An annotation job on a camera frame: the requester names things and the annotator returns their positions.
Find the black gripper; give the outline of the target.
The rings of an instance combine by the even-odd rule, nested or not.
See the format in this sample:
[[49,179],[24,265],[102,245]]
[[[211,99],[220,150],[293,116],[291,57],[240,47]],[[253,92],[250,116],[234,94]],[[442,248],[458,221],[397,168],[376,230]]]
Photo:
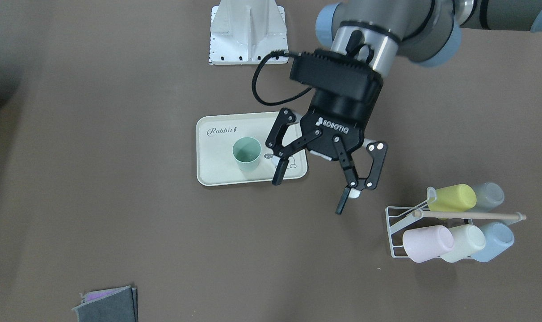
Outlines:
[[365,128],[380,92],[380,87],[368,90],[365,100],[354,100],[325,89],[316,89],[308,111],[300,122],[303,136],[288,145],[283,145],[286,131],[297,124],[301,116],[289,108],[281,108],[265,141],[265,145],[278,158],[272,184],[281,185],[289,158],[307,149],[340,163],[347,184],[336,207],[336,214],[342,214],[349,198],[356,198],[363,190],[376,189],[387,156],[387,143],[371,141],[364,145],[372,159],[366,178],[358,176],[351,155],[363,146]]

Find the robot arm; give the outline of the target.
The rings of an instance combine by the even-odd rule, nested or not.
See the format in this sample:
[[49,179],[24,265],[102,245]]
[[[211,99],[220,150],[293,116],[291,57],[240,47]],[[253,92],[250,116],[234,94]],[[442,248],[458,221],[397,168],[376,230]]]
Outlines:
[[346,187],[338,203],[377,187],[387,143],[365,138],[365,128],[397,56],[430,68],[447,62],[461,45],[463,27],[480,30],[542,31],[542,0],[349,0],[324,7],[315,24],[326,50],[272,51],[269,59],[293,58],[290,78],[315,89],[304,115],[281,108],[265,147],[276,166],[272,184],[282,183],[290,157],[307,151],[337,161]]

